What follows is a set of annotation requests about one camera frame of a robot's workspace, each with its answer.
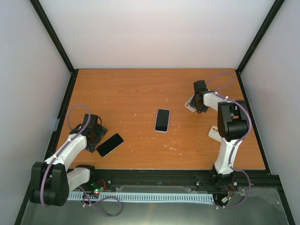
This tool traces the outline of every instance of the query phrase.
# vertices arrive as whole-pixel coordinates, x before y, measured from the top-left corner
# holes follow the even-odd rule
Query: white smartphone
[[[163,133],[168,132],[169,120],[170,120],[170,110],[158,109],[156,113],[154,130]]]

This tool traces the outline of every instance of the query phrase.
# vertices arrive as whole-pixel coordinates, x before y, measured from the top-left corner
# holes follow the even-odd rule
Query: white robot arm
[[[213,108],[214,110],[218,111],[218,103],[219,102],[227,102],[224,99],[216,96],[213,92],[209,92],[204,94],[203,98],[203,103],[208,106]],[[234,148],[230,164],[229,162],[229,156],[230,152],[233,149],[233,145],[236,143],[238,139],[233,139],[231,141],[227,141],[224,137],[221,139],[221,146],[220,146],[220,151],[219,151],[219,156],[215,162],[215,169],[217,173],[219,174],[230,174],[233,170],[231,167],[233,167],[234,160],[236,153],[238,151],[238,148],[242,141],[240,141]]]
[[[212,169],[215,173],[215,181],[217,181],[233,172],[234,160],[241,144],[241,141],[236,142],[247,133],[249,121],[246,114],[234,102],[221,98],[216,92],[209,91],[205,81],[196,81],[194,91],[195,95],[190,102],[191,107],[195,108],[198,113],[206,112],[209,107],[218,112],[217,127],[222,140],[219,156]],[[244,100],[236,100],[236,102],[246,109]]]
[[[68,139],[57,152],[44,162],[33,165],[29,184],[29,200],[32,203],[41,203],[42,195],[45,204],[62,206],[67,201],[69,191],[81,184],[94,182],[91,178],[91,173],[95,170],[93,166],[79,165],[67,173],[76,156],[82,150],[94,152],[96,145],[107,132],[106,128],[98,124],[98,116],[90,115],[90,120],[88,116],[86,114],[83,123],[70,132]],[[79,133],[85,124],[86,128]]]

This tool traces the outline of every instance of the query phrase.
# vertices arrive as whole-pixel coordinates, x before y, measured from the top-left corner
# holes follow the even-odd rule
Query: smartphone
[[[124,142],[119,134],[115,134],[98,146],[97,151],[101,157],[104,157],[119,147]]]
[[[166,133],[169,128],[170,110],[158,109],[156,113],[154,130],[158,132]]]

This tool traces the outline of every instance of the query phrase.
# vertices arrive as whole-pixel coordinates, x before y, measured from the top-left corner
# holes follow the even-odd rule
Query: wooden table
[[[81,69],[75,83],[69,108],[87,105],[92,114],[102,118],[108,129],[102,142],[119,133],[124,143],[106,157],[97,151],[82,151],[71,167],[94,165],[101,169],[211,169],[218,157],[220,143],[208,137],[217,125],[217,112],[208,109],[198,114],[184,107],[193,95],[193,82],[209,80],[233,69]],[[231,81],[223,75],[209,84],[213,90]],[[219,92],[243,99],[238,81]],[[170,109],[167,133],[154,131],[158,108]],[[84,108],[73,110],[73,127],[83,122]],[[69,133],[64,122],[58,146]],[[265,169],[254,132],[243,141],[237,153],[235,168]]]

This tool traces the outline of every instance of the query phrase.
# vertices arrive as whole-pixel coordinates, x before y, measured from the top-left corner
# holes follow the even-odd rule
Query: purple cable
[[[245,109],[240,103],[238,103],[237,101],[235,101],[235,100],[233,100],[233,99],[226,98],[226,97],[224,97],[224,96],[222,96],[222,95],[219,95],[219,94],[218,94],[217,92],[215,92],[215,91],[214,91],[214,93],[215,93],[215,95],[216,95],[217,97],[219,97],[219,98],[222,98],[222,99],[224,99],[224,100],[226,100],[226,101],[228,101],[228,102],[233,102],[233,103],[235,103],[235,104],[236,104],[236,105],[237,105],[237,106],[245,113],[245,115],[247,116],[248,122],[249,122],[249,129],[248,129],[248,131],[245,133],[244,136],[242,136],[240,139],[238,139],[238,140],[234,143],[234,145],[233,145],[233,147],[232,147],[232,149],[231,149],[231,151],[230,151],[229,159],[228,159],[228,164],[230,165],[230,164],[231,164],[231,158],[232,158],[232,156],[233,156],[233,152],[234,152],[234,149],[235,149],[236,145],[237,145],[239,142],[241,142],[242,140],[244,140],[244,139],[250,134],[250,132],[251,132],[251,129],[252,129],[251,118],[250,118],[250,116],[249,116],[249,113],[246,111],[246,109]],[[235,172],[242,172],[243,174],[245,174],[245,176],[246,176],[246,178],[247,178],[247,180],[248,180],[249,190],[248,190],[248,193],[246,194],[245,198],[244,198],[242,201],[240,201],[239,203],[237,203],[237,204],[235,204],[235,205],[233,205],[233,206],[226,206],[226,207],[224,207],[224,209],[232,209],[232,208],[235,208],[235,207],[241,205],[241,204],[249,197],[249,193],[250,193],[250,189],[251,189],[251,181],[250,181],[250,178],[249,178],[248,174],[247,174],[244,170],[237,170],[237,169],[234,169],[232,166],[230,166],[230,168],[231,168],[233,171],[235,171]]]
[[[78,108],[80,106],[87,109],[89,117],[88,117],[88,120],[87,120],[86,124],[83,126],[83,128],[74,137],[71,138],[71,142],[73,140],[75,140],[83,132],[83,130],[87,127],[87,125],[89,124],[89,121],[90,121],[90,110],[89,110],[89,108],[87,106],[85,106],[85,105],[75,105],[68,112],[68,117],[67,117],[68,125],[70,124],[69,123],[69,115],[70,115],[70,113],[73,111],[73,109]],[[66,142],[61,147],[61,149],[59,150],[59,152],[56,154],[56,157],[58,157],[71,142],[70,141]],[[48,207],[48,205],[46,205],[45,202],[44,202],[44,188],[45,188],[45,183],[46,183],[47,175],[48,175],[49,170],[50,170],[50,168],[51,168],[51,166],[52,166],[52,164],[54,163],[55,160],[56,160],[56,158],[53,158],[51,160],[51,162],[47,166],[46,171],[45,171],[44,176],[43,176],[43,180],[42,180],[42,184],[41,184],[41,193],[40,193],[41,205],[43,207]]]
[[[214,79],[216,79],[218,76],[221,76],[221,75],[224,75],[224,74],[230,74],[230,75],[232,76],[231,82],[230,82],[229,84],[225,85],[224,87],[215,89],[215,91],[217,91],[217,90],[222,90],[222,89],[224,89],[224,88],[229,87],[229,86],[232,85],[232,84],[234,83],[234,81],[235,81],[235,76],[233,75],[233,73],[230,73],[230,72],[222,72],[222,73],[219,73],[219,74],[213,76],[212,78],[210,78],[210,79],[206,82],[206,84],[209,84],[212,80],[214,80]]]
[[[83,198],[83,200],[84,200],[84,199],[87,199],[88,202],[90,203],[90,205],[94,208],[94,210],[96,210],[97,213],[99,213],[100,215],[102,215],[102,216],[104,216],[104,217],[115,217],[115,216],[117,216],[117,215],[121,212],[121,210],[122,210],[122,205],[121,205],[120,200],[117,199],[116,197],[114,197],[114,196],[108,196],[108,197],[105,197],[105,198],[103,198],[103,199],[101,199],[101,200],[99,200],[99,201],[97,201],[97,202],[92,203],[91,200],[90,200],[90,198],[89,198],[89,195],[86,193],[86,191],[85,191],[81,186],[79,186],[78,188],[79,188],[80,190],[82,190],[83,193],[84,193],[84,195],[85,195],[85,197]],[[118,211],[117,211],[115,214],[112,214],[112,215],[106,214],[106,213],[104,213],[104,212],[98,210],[98,209],[95,207],[96,204],[101,203],[101,202],[103,202],[104,200],[110,199],[110,198],[115,199],[115,200],[118,202],[118,204],[119,204],[119,209],[118,209]]]

